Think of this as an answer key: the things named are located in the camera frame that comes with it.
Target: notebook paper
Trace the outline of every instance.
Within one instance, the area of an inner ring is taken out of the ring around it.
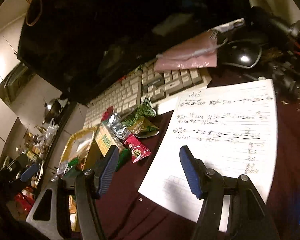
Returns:
[[[264,201],[274,174],[277,115],[272,80],[182,93],[167,132],[139,192],[189,220],[197,221],[203,200],[191,193],[179,150],[223,176],[247,174]],[[226,231],[229,196],[224,197],[219,230]]]

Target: pink bag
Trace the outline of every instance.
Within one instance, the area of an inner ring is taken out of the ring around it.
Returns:
[[[216,31],[206,31],[157,55],[154,70],[167,72],[217,66]]]

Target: black mouse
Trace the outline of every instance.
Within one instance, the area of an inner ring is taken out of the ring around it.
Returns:
[[[261,53],[262,48],[251,41],[231,41],[218,49],[218,65],[252,68],[258,63]]]

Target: white keyboard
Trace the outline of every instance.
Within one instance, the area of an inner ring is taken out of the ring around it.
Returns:
[[[98,125],[108,107],[113,106],[114,111],[122,116],[138,107],[146,96],[157,114],[169,112],[174,109],[179,92],[206,88],[211,81],[206,68],[159,73],[154,71],[154,61],[144,65],[88,104],[83,128]]]

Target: dark red tablecloth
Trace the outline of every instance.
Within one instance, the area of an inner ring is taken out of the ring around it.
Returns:
[[[229,70],[212,75],[209,85],[246,82]],[[287,239],[300,220],[300,102],[286,104],[277,96],[278,150],[267,207],[281,239]],[[195,223],[180,217],[138,193],[157,152],[172,112],[157,116],[160,133],[143,143],[152,155],[139,163],[127,163],[115,173],[109,191],[96,206],[108,239],[190,239]]]

